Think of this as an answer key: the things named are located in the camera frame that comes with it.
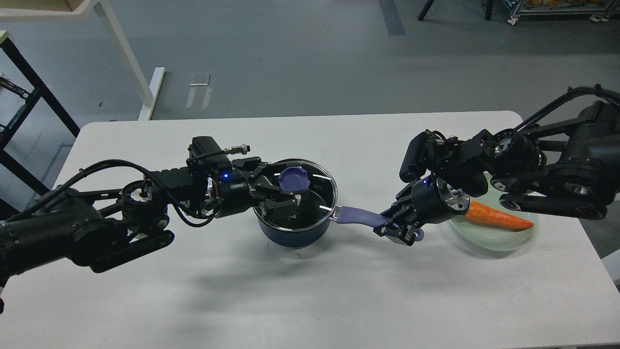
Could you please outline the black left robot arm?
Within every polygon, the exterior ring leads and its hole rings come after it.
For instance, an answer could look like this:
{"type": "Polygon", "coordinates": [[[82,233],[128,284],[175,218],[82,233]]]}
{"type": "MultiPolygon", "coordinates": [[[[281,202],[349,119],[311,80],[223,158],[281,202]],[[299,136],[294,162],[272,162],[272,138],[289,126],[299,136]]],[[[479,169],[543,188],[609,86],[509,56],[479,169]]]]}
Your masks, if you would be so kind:
{"type": "Polygon", "coordinates": [[[169,246],[172,207],[190,227],[265,204],[298,204],[308,181],[284,174],[269,181],[272,165],[259,157],[230,161],[225,155],[192,156],[186,166],[151,172],[126,160],[88,166],[40,201],[1,221],[1,287],[33,268],[68,258],[105,272],[169,246]],[[121,189],[80,192],[72,186],[89,175],[129,167],[143,179],[121,189]]]}

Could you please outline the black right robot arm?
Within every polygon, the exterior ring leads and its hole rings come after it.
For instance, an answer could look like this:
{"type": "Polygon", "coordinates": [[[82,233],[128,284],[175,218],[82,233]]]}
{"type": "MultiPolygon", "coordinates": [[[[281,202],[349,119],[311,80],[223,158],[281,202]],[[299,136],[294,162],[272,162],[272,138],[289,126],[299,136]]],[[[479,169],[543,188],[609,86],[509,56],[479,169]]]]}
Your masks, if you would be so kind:
{"type": "Polygon", "coordinates": [[[619,193],[619,93],[569,88],[514,128],[471,139],[436,130],[409,144],[405,188],[372,223],[375,234],[413,245],[425,224],[482,217],[473,199],[489,188],[512,211],[602,220],[619,193]]]}

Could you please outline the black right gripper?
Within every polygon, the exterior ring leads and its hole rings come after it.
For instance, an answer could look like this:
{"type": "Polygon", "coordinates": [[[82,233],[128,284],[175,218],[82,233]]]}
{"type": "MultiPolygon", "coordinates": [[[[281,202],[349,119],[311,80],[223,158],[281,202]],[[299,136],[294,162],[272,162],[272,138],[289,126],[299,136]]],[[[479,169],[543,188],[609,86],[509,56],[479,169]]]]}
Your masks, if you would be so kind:
{"type": "Polygon", "coordinates": [[[470,208],[470,197],[452,188],[440,177],[428,176],[412,186],[411,193],[399,193],[396,201],[381,213],[386,223],[373,228],[380,237],[401,245],[423,240],[423,230],[416,225],[439,224],[463,216],[470,208]]]}

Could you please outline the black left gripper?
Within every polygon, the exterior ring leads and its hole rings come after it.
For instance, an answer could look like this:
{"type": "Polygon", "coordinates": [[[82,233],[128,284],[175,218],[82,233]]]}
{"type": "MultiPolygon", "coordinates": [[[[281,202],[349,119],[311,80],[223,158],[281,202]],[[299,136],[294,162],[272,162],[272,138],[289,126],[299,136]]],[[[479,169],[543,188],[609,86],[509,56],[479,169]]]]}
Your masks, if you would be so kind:
{"type": "Polygon", "coordinates": [[[209,197],[215,218],[228,217],[250,209],[258,221],[270,223],[272,216],[290,213],[299,207],[301,196],[271,185],[248,185],[258,181],[271,164],[260,157],[233,159],[232,169],[210,170],[209,197]]]}

